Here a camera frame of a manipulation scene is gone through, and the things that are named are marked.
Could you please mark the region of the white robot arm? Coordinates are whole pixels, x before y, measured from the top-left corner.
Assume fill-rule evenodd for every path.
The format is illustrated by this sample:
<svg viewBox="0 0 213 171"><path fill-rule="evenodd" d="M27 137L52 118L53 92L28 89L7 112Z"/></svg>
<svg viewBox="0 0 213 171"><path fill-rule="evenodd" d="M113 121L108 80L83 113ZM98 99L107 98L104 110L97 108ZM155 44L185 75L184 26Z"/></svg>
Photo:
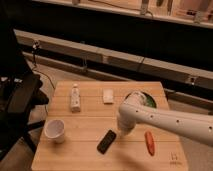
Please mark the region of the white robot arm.
<svg viewBox="0 0 213 171"><path fill-rule="evenodd" d="M131 92L120 104L118 129L129 134L137 124L157 128L213 146L213 116L149 107L144 92Z"/></svg>

